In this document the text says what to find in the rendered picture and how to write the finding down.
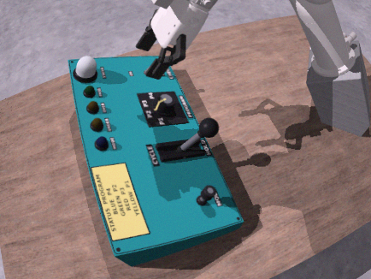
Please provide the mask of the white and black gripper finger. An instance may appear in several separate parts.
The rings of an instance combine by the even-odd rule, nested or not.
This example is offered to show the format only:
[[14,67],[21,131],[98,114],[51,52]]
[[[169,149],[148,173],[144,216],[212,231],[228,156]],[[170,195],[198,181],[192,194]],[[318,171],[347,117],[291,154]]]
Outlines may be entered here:
[[[170,56],[165,56],[166,52],[171,51]],[[176,45],[173,48],[167,46],[167,48],[161,48],[158,59],[150,65],[145,75],[153,79],[160,80],[164,73],[167,71],[169,66],[173,66],[178,62],[185,60],[186,58],[186,35],[181,34],[176,39]]]
[[156,35],[155,35],[154,31],[152,30],[151,21],[152,21],[152,19],[155,16],[157,11],[158,11],[158,9],[155,10],[152,18],[150,19],[150,24],[149,24],[149,26],[147,26],[145,28],[144,34],[142,35],[142,37],[140,38],[140,40],[136,44],[136,48],[138,48],[140,50],[149,51],[150,48],[152,47],[152,45],[156,42],[157,38],[156,38]]

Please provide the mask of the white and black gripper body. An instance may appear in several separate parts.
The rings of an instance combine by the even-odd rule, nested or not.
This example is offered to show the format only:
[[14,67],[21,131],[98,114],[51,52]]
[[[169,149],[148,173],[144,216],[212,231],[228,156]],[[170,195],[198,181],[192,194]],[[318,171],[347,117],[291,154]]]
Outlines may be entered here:
[[209,11],[186,0],[173,0],[167,9],[160,7],[151,21],[160,46],[165,49],[168,45],[176,45],[176,39],[184,34],[187,50],[207,20]]

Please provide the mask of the teal control console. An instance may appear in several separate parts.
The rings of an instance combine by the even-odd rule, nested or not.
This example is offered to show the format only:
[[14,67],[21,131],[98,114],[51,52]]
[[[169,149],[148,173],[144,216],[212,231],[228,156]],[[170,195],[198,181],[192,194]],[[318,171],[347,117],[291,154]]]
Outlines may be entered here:
[[114,256],[131,267],[244,222],[205,139],[218,122],[198,124],[171,66],[160,80],[146,77],[158,57],[68,60],[103,224]]

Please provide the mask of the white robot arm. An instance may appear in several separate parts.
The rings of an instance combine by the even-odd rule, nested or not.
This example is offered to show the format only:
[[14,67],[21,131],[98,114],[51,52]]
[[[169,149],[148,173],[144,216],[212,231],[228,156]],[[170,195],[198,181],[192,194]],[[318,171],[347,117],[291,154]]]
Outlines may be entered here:
[[336,77],[348,72],[356,61],[355,52],[350,45],[357,36],[352,32],[347,37],[342,32],[333,1],[289,1],[313,52],[313,70],[325,77]]

